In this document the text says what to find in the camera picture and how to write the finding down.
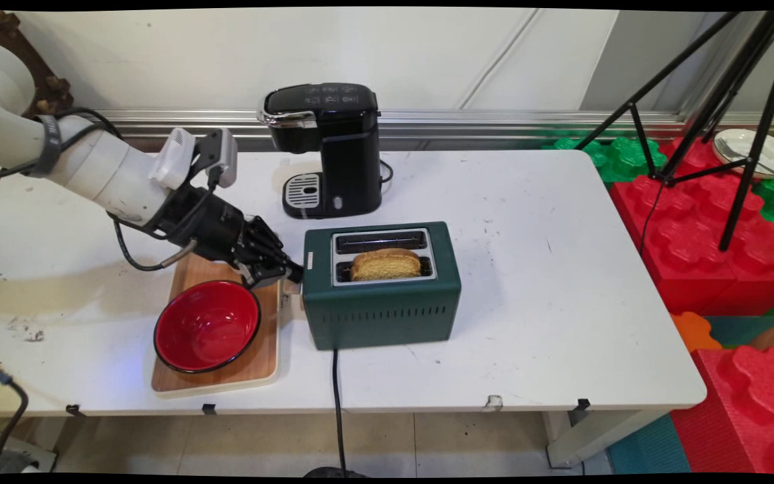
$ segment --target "toaster slot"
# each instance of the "toaster slot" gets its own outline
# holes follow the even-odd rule
[[[341,261],[336,264],[336,282],[351,282],[351,266],[353,261]],[[420,257],[420,277],[428,278],[432,276],[432,259],[429,257]]]
[[[424,249],[426,233],[422,230],[389,233],[358,233],[341,235],[335,240],[337,254],[360,254],[379,249]]]

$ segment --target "white table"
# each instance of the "white table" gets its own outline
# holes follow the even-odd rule
[[[554,465],[573,465],[706,388],[593,164],[580,151],[383,153],[396,171],[372,214],[294,220],[291,175],[318,153],[241,153],[218,195],[260,214],[300,263],[304,232],[443,220],[462,296],[447,342],[343,350],[346,411],[546,411]],[[174,246],[125,229],[143,264]],[[332,411],[331,353],[317,352],[292,300],[279,378],[178,399],[151,390],[154,322],[173,270],[138,272],[102,210],[51,181],[0,183],[0,362],[30,394],[27,415]],[[565,411],[588,399],[569,428]],[[17,399],[0,387],[0,416]]]

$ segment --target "toaster vent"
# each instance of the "toaster vent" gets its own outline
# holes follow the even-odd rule
[[[442,315],[446,307],[403,307],[403,309],[388,309],[387,311],[367,311],[365,313],[333,313],[322,315],[322,323],[346,323],[360,321],[378,321],[378,319],[401,319],[427,315]]]
[[[426,233],[422,230],[389,233],[362,233],[341,235],[336,238],[337,254],[360,254],[378,249],[408,249],[415,251],[426,248]]]
[[[336,282],[351,281],[351,266],[353,261],[341,261],[336,264]],[[426,278],[432,276],[432,259],[429,257],[420,257],[420,277]]]

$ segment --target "tiled floor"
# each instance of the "tiled floor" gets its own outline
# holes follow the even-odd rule
[[[538,413],[350,413],[348,469],[371,477],[580,475],[551,471]],[[70,419],[56,472],[300,477],[339,465],[332,414]],[[610,474],[605,454],[587,474]]]

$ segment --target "black coffee maker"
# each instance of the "black coffee maker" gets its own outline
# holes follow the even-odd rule
[[[363,85],[297,85],[265,96],[257,117],[277,150],[322,153],[322,171],[286,181],[286,214],[347,217],[381,205],[378,116],[375,93]]]

